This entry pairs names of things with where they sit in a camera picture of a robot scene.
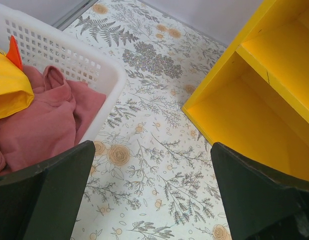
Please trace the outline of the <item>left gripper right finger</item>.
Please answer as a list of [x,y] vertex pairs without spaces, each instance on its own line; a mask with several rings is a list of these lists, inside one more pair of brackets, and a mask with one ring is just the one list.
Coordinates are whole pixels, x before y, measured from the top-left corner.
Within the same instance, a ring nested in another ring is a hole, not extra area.
[[216,142],[211,159],[234,240],[309,240],[309,181]]

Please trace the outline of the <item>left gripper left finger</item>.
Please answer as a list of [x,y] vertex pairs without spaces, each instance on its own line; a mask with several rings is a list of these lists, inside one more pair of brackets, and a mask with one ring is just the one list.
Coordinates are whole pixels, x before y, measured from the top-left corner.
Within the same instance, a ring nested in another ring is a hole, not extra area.
[[94,154],[87,140],[0,176],[0,240],[69,240]]

